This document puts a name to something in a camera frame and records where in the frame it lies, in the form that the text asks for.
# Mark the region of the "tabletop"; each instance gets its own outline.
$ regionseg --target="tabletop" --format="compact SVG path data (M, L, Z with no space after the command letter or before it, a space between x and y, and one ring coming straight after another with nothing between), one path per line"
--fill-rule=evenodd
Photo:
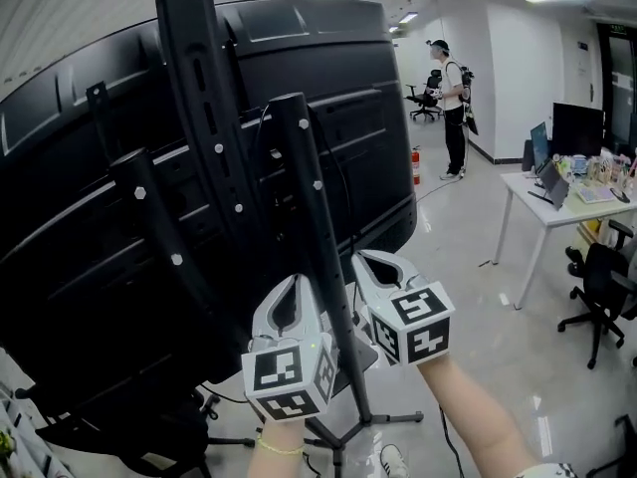
M503 173L500 175L507 188L528 207L547 227L570 225L589 219L602 218L620 212L637 209L637 196L633 195L629 203L619 200L586 204L574 192L569 190L564 204L559 210L543 200L529 195L529 191L544 196L544 189L535 186L534 178L527 178L524 172Z

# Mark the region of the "keyboard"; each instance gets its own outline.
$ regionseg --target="keyboard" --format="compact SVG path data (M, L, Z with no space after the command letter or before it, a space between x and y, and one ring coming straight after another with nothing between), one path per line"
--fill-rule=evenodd
M610 202L615 200L615 195L606 186L585 186L577 184L573 186L575 192L584 203Z

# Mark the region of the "desk leg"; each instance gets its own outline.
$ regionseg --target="desk leg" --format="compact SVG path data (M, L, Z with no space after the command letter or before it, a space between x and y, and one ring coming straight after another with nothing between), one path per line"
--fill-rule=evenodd
M509 215L511 214L511 201L514 198L514 193L507 189L507 202L505 203L505 212L502 216L502 226L500 227L500 237L498 239L498 245L496 246L496 253L494 259L491 261L495 266L500 262L500 255L502 253L502 247L505 244L505 237L507 236L507 227L509 226Z
M529 264L529 268L527 269L527 274L525 275L525 281L522 283L522 291L520 292L520 297L518 298L518 302L516 303L516 309L520 309L525 305L527 300L527 294L529 293L529 288L531 287L531 282L533 281L533 277L535 276L535 268L537 267L537 262L541 257L541 252L544 249L544 244L546 243L546 239L550 234L550 228L542 227L539 232L539 237L537 238L537 242L535 243L535 249L533 250L533 254L531 256L531 263Z

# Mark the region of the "glossy floor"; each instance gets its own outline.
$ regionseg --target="glossy floor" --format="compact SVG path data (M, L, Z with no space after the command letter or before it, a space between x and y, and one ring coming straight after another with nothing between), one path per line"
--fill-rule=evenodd
M418 196L443 184L438 175L447 164L442 122L422 123L421 119L409 122L412 144L421 146ZM556 331L558 321L582 311L578 301L568 299L577 281L566 273L563 253L573 239L574 227L551 234L526 307L516 312L513 306L503 305L502 294L513 299L519 291L539 231L539 224L520 204L514 202L501 264L479 266L492 257L498 237L505 201L499 175L519 169L519 165L493 166L470 149L465 179L419 202L418 227L399 253L430 279L440 280L453 300L457 309L451 337L454 359L511 411L539 458L570 462L583 477L623 450L621 433L613 422L624 413L633 416L636 410L637 372L630 361L637 356L637 324L619 323L626 333L626 345L619 351L614 337L603 338L594 371L586 368L590 326L571 327L565 334ZM458 476L438 406L417 370L390 368L382 359L367 372L366 383L374 413L421 410L425 420L379 425L360 433L347 446L344 476L385 476L378 453L388 443L403 451L412 477ZM238 376L215 388L241 396ZM210 425L211 435L254 436L257 419L251 409L222 401L218 412L219 420ZM333 401L323 421L342 435L356 417L348 389ZM453 429L451 437L467 477L478 476ZM330 455L315 449L309 453L322 476L332 476ZM79 477L136 476L116 459L68 451L64 455ZM245 476L249 458L250 450L242 447L208 449L215 477ZM303 476L314 476L305 465Z

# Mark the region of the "black cap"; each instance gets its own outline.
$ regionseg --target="black cap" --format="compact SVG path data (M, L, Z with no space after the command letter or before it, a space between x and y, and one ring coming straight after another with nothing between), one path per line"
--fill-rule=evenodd
M431 43L431 46L440 46L440 48L449 53L449 45L441 39L438 39L438 41L434 41L433 43Z

